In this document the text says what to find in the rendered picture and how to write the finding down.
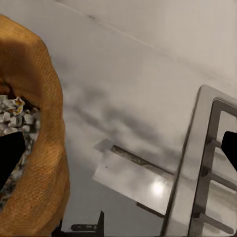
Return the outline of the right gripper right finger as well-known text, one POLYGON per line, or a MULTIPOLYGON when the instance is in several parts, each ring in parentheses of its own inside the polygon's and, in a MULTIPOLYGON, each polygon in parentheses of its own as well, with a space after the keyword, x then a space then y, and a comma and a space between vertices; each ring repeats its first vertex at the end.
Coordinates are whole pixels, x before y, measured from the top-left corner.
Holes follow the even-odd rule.
POLYGON ((226 131, 221 147, 222 151, 237 171, 237 133, 226 131))

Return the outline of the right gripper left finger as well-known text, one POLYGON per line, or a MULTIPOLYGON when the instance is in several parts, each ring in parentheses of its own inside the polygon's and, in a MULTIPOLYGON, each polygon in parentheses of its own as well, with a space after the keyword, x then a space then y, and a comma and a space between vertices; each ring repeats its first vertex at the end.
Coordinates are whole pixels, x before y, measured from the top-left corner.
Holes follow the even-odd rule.
POLYGON ((24 134, 18 131, 0 137, 0 190, 25 153, 26 146, 23 136, 24 134))

